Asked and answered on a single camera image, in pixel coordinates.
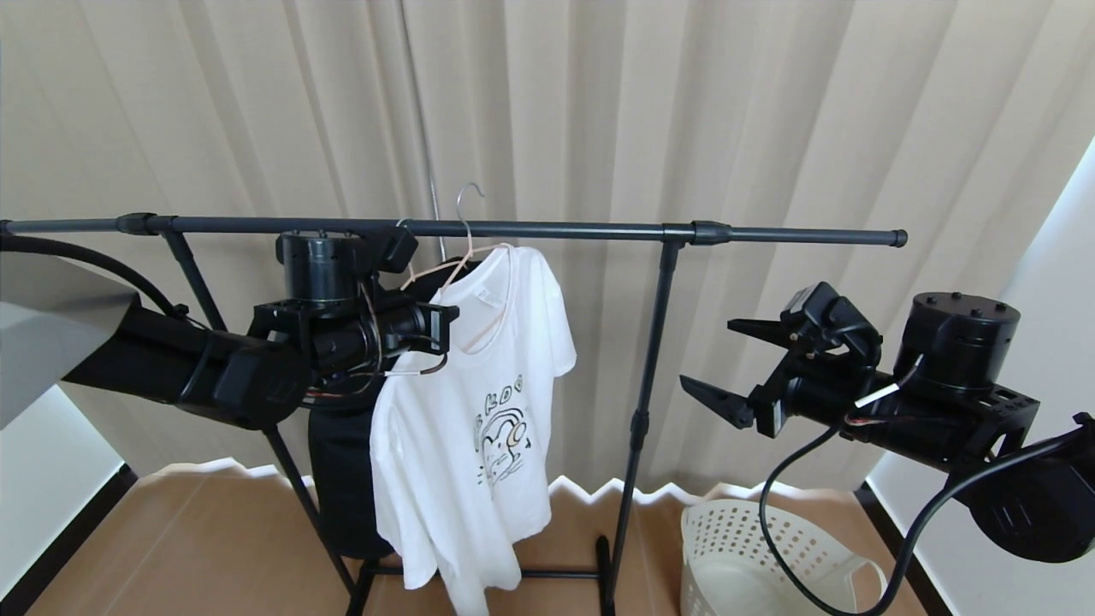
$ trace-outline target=black baseboard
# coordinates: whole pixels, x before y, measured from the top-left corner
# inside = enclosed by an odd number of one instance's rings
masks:
[[[896,558],[897,553],[901,549],[901,544],[904,543],[904,537],[897,530],[897,525],[894,524],[894,519],[889,516],[886,508],[878,502],[878,497],[875,496],[874,490],[866,483],[855,491],[855,498],[860,501],[863,510],[867,512],[867,518],[871,519],[871,523],[878,531],[878,535],[886,543],[886,547],[889,548],[890,554]],[[917,593],[917,598],[920,600],[920,604],[924,606],[924,611],[930,616],[954,616],[917,557],[913,557],[909,563],[909,571],[906,573],[904,579],[912,586],[913,592]]]
[[[136,483],[137,475],[128,466],[122,465],[114,477],[107,480],[106,485],[88,501],[88,504],[80,510],[72,522],[61,531],[61,534],[49,544],[46,551],[42,553],[42,556],[26,570],[26,573],[20,578],[8,595],[0,600],[0,614],[3,616],[26,614],[34,602],[45,592],[49,582],[72,558],[76,550],[80,549],[80,546],[99,527],[106,514],[111,513],[114,505]]]

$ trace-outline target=white plastic basket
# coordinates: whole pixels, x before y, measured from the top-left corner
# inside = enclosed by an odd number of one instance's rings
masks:
[[[772,539],[792,571],[833,607],[856,612],[852,574],[873,567],[880,586],[886,574],[828,533],[797,515],[765,508]],[[757,503],[707,501],[684,510],[684,616],[815,615],[821,613],[783,574],[760,531]]]

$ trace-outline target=brown floor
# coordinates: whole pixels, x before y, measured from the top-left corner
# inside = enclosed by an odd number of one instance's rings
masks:
[[[527,567],[590,568],[593,542],[615,525],[619,489],[587,503],[566,485],[552,495],[553,520],[521,542]],[[889,571],[888,550],[849,493],[773,495],[772,504],[825,527],[851,550]],[[636,503],[627,530],[616,613],[678,614],[680,514],[672,495]],[[874,604],[877,581],[856,579],[861,609]],[[526,580],[512,592],[488,591],[493,615],[598,614],[590,580]],[[233,467],[216,473],[187,465],[142,479],[58,574],[31,616],[343,614],[346,592],[288,484]],[[451,614],[435,578],[408,592],[402,579],[373,583],[365,614]],[[924,614],[906,584],[889,614]]]

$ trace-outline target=clothes rack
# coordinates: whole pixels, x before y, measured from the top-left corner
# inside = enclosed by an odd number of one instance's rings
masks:
[[[283,231],[350,231],[365,232],[396,224],[396,220],[366,220],[342,218],[242,218],[242,217],[197,217],[159,216],[136,212],[117,218],[68,219],[68,220],[0,220],[0,233],[51,233],[72,231],[120,231],[136,235],[162,235],[169,248],[178,260],[186,281],[197,298],[209,326],[224,330],[224,321],[217,303],[201,276],[194,254],[184,233],[280,233]],[[904,245],[908,233],[903,230],[838,230],[838,229],[782,229],[757,226],[731,226],[710,220],[685,223],[621,223],[621,222],[534,222],[482,220],[406,220],[402,225],[420,236],[463,236],[469,229],[476,236],[499,236],[515,239],[581,239],[653,241],[661,243],[658,265],[658,281],[654,292],[653,316],[647,335],[646,357],[639,382],[638,403],[631,418],[631,438],[627,467],[624,472],[623,495],[616,520],[615,536],[611,544],[606,536],[595,543],[596,569],[592,570],[521,570],[523,578],[588,579],[596,580],[600,588],[602,616],[615,614],[615,588],[623,558],[627,521],[638,474],[639,456],[646,433],[649,430],[649,406],[654,390],[654,376],[665,332],[666,314],[672,288],[677,256],[684,245],[715,245],[731,241],[746,242],[797,242],[832,244]],[[350,602],[347,615],[358,616],[365,608],[369,589],[374,576],[402,574],[401,568],[380,567],[376,561],[365,562],[355,581],[337,551],[324,538],[319,525],[319,510],[312,501],[303,479],[293,463],[277,429],[264,432],[275,456],[289,479],[301,507],[308,514],[316,536],[326,549],[332,563],[347,592]]]

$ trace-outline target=curtain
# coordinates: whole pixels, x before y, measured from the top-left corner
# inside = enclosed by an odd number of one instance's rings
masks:
[[[4,218],[433,218],[434,191],[454,218],[476,181],[471,218],[909,230],[900,249],[685,247],[647,489],[753,485],[820,430],[770,441],[681,393],[678,374],[748,393],[774,368],[727,319],[775,318],[825,279],[889,367],[912,294],[1000,292],[1095,133],[1086,0],[4,3],[0,42]],[[196,307],[161,240],[69,239]],[[233,332],[284,295],[272,237],[191,242]],[[522,243],[551,261],[579,355],[551,469],[591,490],[623,470],[658,246]],[[138,472],[273,460],[254,434],[66,391]],[[307,472],[304,426],[284,430]],[[786,480],[853,488],[877,457],[830,443]]]

